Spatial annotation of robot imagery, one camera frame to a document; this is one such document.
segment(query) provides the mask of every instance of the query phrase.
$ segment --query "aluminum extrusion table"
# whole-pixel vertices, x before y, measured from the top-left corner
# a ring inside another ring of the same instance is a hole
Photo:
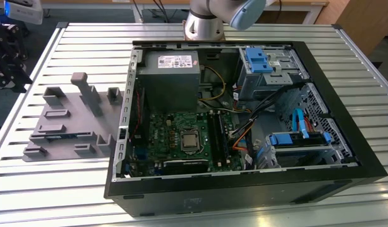
[[[388,82],[344,31],[332,26],[304,25],[255,25],[245,32],[230,27],[225,30],[227,40],[306,42],[388,171]],[[46,103],[46,87],[76,91],[70,77],[72,72],[84,71],[98,91],[108,87],[124,89],[133,40],[181,39],[181,24],[71,23],[56,28],[31,75],[35,82],[27,94],[20,94],[0,131],[0,226],[294,227],[348,223],[388,227],[388,177],[314,204],[134,219],[103,198],[107,158],[22,161]]]

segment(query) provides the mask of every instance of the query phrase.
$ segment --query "ventilation grille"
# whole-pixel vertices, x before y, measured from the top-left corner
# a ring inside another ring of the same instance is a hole
[[[292,131],[292,113],[293,109],[300,108],[304,114],[308,115],[310,123],[318,131],[326,131],[332,135],[332,145],[341,151],[345,157],[350,157],[352,152],[345,144],[334,121],[328,118],[321,118],[328,110],[320,101],[317,91],[313,84],[308,84],[302,89],[293,89],[288,91],[277,101],[276,110],[280,114],[280,119],[285,125],[286,130]]]

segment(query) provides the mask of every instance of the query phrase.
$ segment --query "ram slot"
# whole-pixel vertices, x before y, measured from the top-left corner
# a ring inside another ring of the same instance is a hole
[[[214,166],[225,166],[229,155],[227,141],[223,130],[223,121],[219,114],[207,115],[207,131],[211,145]]]

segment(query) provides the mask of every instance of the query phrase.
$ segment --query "wooden desk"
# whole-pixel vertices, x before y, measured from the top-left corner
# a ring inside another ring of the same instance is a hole
[[[135,0],[138,10],[158,9],[153,0]],[[189,9],[190,0],[162,0],[166,9]],[[139,12],[131,0],[42,0],[44,9],[131,9],[135,22],[139,23]],[[282,0],[282,11],[302,11],[306,13],[304,24],[313,24],[321,9],[329,0]],[[276,1],[265,11],[278,11],[280,3]]]
[[[338,24],[369,55],[388,35],[388,0],[330,0],[316,21],[317,24]]]

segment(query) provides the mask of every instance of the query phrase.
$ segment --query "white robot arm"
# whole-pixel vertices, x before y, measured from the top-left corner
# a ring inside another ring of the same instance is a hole
[[[247,29],[260,18],[266,0],[191,0],[185,24],[190,40],[221,40],[223,24],[234,29]]]
[[[265,4],[266,0],[191,0],[186,37],[191,40],[219,40],[223,37],[222,22],[237,30],[247,29],[261,16]],[[12,19],[43,23],[40,0],[6,0],[4,13]]]

